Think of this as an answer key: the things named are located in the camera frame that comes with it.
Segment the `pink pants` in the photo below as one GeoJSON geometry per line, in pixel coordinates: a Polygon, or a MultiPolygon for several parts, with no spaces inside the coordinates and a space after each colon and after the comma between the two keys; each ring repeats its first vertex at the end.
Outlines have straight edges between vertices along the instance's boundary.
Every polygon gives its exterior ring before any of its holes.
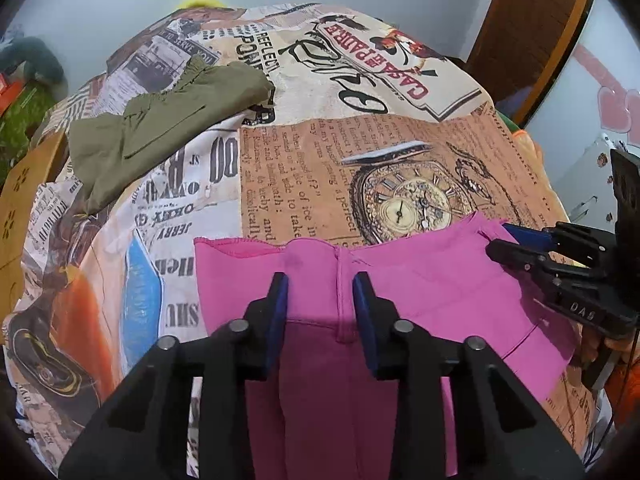
{"type": "Polygon", "coordinates": [[[576,347],[570,322],[488,257],[506,227],[470,214],[448,228],[356,248],[298,238],[194,243],[198,299],[216,330],[288,280],[283,347],[263,382],[246,387],[259,479],[384,479],[397,385],[378,380],[395,323],[435,338],[483,338],[537,400],[576,347]]]}

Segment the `white sliding wardrobe door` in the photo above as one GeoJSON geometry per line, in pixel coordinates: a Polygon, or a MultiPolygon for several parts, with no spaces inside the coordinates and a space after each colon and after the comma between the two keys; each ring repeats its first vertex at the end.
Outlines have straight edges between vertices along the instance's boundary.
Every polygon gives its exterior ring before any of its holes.
{"type": "Polygon", "coordinates": [[[614,230],[610,151],[639,153],[639,44],[610,0],[582,33],[526,126],[571,222],[614,230]]]}

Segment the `brown wooden door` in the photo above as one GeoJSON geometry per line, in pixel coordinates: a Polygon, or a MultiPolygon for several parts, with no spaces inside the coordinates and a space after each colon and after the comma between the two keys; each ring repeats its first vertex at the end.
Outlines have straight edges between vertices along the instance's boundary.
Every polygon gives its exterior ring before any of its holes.
{"type": "Polygon", "coordinates": [[[491,0],[465,63],[497,110],[522,126],[574,44],[592,0],[491,0]]]}

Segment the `newspaper print bed quilt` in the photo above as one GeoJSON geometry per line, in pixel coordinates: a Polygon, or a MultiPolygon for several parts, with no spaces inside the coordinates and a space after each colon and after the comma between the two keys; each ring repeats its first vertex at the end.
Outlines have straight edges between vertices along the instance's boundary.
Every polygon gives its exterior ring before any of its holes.
{"type": "MultiPolygon", "coordinates": [[[[50,110],[38,144],[66,135],[40,184],[21,258],[24,290],[2,324],[18,450],[7,479],[57,479],[90,417],[154,342],[208,330],[194,243],[298,238],[356,248],[448,228],[470,214],[543,228],[565,218],[535,144],[513,133],[467,73],[399,29],[340,6],[177,11],[50,110]],[[78,119],[120,115],[172,89],[186,62],[241,62],[273,84],[96,214],[70,160],[78,119]]],[[[570,361],[538,400],[578,455],[594,400],[570,361]]]]}

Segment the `wooden lap desk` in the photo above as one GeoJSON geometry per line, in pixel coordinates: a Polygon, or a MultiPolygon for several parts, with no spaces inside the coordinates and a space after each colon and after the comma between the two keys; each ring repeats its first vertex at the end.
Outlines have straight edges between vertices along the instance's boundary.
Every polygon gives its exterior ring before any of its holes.
{"type": "Polygon", "coordinates": [[[21,258],[32,203],[40,184],[60,171],[66,153],[63,131],[51,133],[9,172],[1,194],[1,319],[10,314],[24,290],[21,258]]]}

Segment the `olive green pants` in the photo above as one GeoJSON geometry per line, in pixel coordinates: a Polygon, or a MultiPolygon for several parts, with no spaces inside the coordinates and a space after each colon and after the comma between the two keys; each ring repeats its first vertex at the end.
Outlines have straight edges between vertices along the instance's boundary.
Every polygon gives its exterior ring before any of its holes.
{"type": "Polygon", "coordinates": [[[76,120],[68,148],[85,212],[96,214],[209,127],[266,102],[272,90],[257,68],[194,56],[172,89],[140,94],[120,115],[76,120]]]}

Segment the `green storage box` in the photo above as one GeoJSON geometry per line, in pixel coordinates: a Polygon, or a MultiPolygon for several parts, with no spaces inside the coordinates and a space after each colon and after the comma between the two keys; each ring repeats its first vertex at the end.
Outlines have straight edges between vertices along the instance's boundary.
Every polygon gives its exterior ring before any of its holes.
{"type": "Polygon", "coordinates": [[[32,136],[53,104],[45,86],[30,82],[1,115],[1,184],[26,155],[32,136]]]}

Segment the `grey plush pillow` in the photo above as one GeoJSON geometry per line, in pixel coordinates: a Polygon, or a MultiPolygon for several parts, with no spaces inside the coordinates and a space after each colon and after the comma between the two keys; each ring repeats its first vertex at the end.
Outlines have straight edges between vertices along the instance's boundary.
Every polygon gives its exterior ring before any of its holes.
{"type": "Polygon", "coordinates": [[[1,73],[13,77],[17,72],[22,81],[46,86],[55,101],[67,96],[68,83],[61,63],[37,37],[18,38],[1,48],[1,73]]]}

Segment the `yellow headboard piece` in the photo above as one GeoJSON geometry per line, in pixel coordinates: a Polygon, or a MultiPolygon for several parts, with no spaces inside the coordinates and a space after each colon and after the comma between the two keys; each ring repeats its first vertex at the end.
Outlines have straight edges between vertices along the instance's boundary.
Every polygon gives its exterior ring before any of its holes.
{"type": "Polygon", "coordinates": [[[224,8],[226,5],[220,0],[180,0],[178,9],[192,9],[205,6],[206,8],[224,8]]]}

